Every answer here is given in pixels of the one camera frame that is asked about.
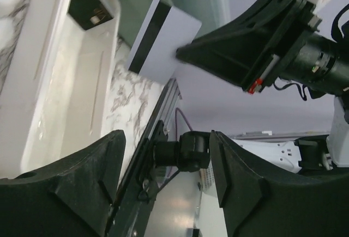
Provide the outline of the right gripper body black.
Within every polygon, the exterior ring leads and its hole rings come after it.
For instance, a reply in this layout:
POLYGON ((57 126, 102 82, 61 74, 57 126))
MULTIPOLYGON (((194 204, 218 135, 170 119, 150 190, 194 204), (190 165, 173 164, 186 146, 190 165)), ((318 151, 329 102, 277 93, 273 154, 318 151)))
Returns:
POLYGON ((348 95, 348 23, 339 25, 348 6, 335 16, 328 38, 320 33, 322 18, 311 2, 278 0, 278 5, 282 23, 272 79, 301 84, 311 95, 348 95))

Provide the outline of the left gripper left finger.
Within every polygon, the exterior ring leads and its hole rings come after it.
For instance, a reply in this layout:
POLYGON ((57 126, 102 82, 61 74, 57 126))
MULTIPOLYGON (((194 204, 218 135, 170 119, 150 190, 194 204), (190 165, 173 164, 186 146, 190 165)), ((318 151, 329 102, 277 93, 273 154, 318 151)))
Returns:
POLYGON ((15 179, 1 179, 1 236, 104 236, 124 158, 124 131, 15 179))

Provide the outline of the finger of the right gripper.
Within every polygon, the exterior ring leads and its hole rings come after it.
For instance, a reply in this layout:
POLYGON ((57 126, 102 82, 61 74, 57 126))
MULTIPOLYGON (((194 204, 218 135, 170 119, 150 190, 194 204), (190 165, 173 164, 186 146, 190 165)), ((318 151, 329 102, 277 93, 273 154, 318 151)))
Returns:
POLYGON ((308 0, 257 0, 230 23, 177 49, 176 57, 245 92, 270 86, 316 29, 308 0))

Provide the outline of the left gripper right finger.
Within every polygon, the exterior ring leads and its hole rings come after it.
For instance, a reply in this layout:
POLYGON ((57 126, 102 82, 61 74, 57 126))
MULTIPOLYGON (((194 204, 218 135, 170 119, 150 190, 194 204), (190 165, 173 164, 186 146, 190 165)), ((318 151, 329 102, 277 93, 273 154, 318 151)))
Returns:
POLYGON ((348 169, 296 174, 240 147, 209 138, 228 236, 348 236, 348 169))

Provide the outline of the white credit card black stripe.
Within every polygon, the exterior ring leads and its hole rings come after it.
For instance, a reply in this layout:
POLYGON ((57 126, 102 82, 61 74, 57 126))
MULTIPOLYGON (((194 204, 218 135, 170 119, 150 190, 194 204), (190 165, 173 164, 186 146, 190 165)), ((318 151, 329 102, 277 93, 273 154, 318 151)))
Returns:
POLYGON ((201 21, 162 0, 153 0, 131 47, 125 68, 166 84, 180 61, 178 48, 193 41, 201 21))

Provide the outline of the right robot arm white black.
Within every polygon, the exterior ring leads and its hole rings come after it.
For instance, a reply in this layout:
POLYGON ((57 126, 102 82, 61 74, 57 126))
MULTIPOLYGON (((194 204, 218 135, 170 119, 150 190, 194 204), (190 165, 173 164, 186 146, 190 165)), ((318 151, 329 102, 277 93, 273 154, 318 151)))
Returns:
POLYGON ((176 57, 255 94, 277 78, 303 99, 335 97, 327 137, 284 143, 234 140, 234 145, 292 173, 348 167, 348 24, 317 33, 320 19, 308 0, 257 0, 232 22, 179 47, 176 57))

